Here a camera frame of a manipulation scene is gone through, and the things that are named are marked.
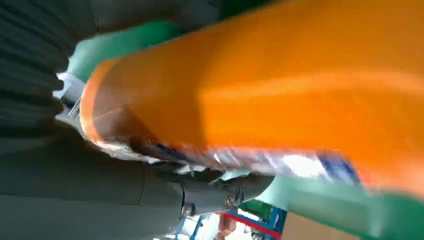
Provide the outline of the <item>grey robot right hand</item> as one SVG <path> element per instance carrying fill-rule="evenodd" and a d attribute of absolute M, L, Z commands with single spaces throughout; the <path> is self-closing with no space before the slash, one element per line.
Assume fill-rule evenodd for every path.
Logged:
<path fill-rule="evenodd" d="M 0 237 L 150 240 L 188 209 L 223 211 L 262 194 L 272 175 L 209 184 L 167 166 L 121 160 L 56 118 L 54 91 L 80 41 L 152 20 L 215 23 L 215 0 L 3 0 L 0 3 Z"/>

